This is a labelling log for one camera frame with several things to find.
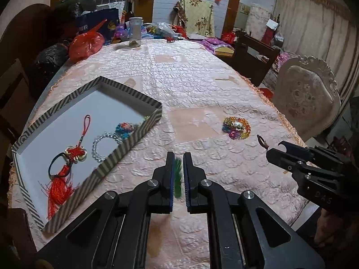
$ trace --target green object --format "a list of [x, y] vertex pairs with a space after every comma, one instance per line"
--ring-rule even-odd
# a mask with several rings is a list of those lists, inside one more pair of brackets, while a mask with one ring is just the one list
[[182, 196], [182, 173], [181, 173], [181, 164], [182, 161], [180, 158], [175, 159], [175, 187], [174, 195], [176, 198], [181, 198]]

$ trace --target box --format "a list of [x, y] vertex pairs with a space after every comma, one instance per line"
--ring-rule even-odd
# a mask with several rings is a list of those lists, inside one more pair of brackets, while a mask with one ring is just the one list
[[[76, 145], [82, 134], [85, 115], [91, 116], [82, 146], [87, 150], [83, 162], [72, 165], [72, 182], [78, 187], [55, 215], [47, 220], [47, 195], [41, 185], [50, 183], [48, 167], [52, 159], [68, 146]], [[123, 156], [160, 120], [162, 104], [137, 90], [113, 80], [98, 77], [78, 88], [41, 115], [13, 145], [17, 178], [34, 221], [46, 232], [56, 232], [93, 188]], [[114, 132], [121, 122], [143, 123], [122, 144], [106, 138], [100, 165], [92, 158], [92, 144], [98, 135]], [[64, 160], [56, 161], [51, 173], [57, 174]]]

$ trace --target red bag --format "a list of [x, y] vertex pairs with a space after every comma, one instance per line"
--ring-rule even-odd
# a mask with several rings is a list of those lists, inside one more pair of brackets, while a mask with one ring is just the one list
[[97, 53], [103, 44], [105, 38], [97, 31], [107, 21], [103, 20], [101, 23], [90, 29], [88, 32], [77, 35], [69, 47], [69, 57], [73, 63], [87, 59], [90, 55]]
[[236, 35], [233, 33], [233, 31], [228, 33], [223, 33], [221, 36], [221, 41], [224, 41], [228, 44], [233, 44], [234, 39], [236, 38]]

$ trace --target pink quilted tablecloth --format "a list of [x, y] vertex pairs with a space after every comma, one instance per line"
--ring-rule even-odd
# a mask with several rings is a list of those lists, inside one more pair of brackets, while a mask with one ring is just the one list
[[[290, 173], [271, 165], [256, 135], [278, 143], [303, 145], [295, 129], [279, 115], [259, 90], [197, 43], [147, 40], [141, 47], [124, 44], [103, 47], [72, 66], [55, 84], [34, 119], [81, 85], [99, 75], [125, 83], [163, 104], [160, 122], [107, 175], [75, 213], [70, 223], [107, 190], [123, 193], [151, 178], [164, 165], [166, 152], [191, 152], [193, 163], [207, 177], [233, 192], [252, 190], [291, 224], [306, 200], [296, 192]], [[234, 141], [221, 131], [227, 116], [243, 117], [251, 125], [249, 138]], [[28, 211], [12, 176], [10, 207]], [[53, 235], [43, 234], [28, 214], [36, 247]], [[184, 193], [175, 199], [173, 213], [152, 215], [147, 268], [209, 268], [206, 215], [187, 213]]]

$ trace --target curtain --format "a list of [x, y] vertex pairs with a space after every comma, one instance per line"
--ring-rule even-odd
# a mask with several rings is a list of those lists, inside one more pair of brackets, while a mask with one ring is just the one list
[[312, 0], [277, 0], [274, 17], [279, 14], [284, 50], [326, 61], [335, 75], [343, 109], [359, 76], [357, 27]]

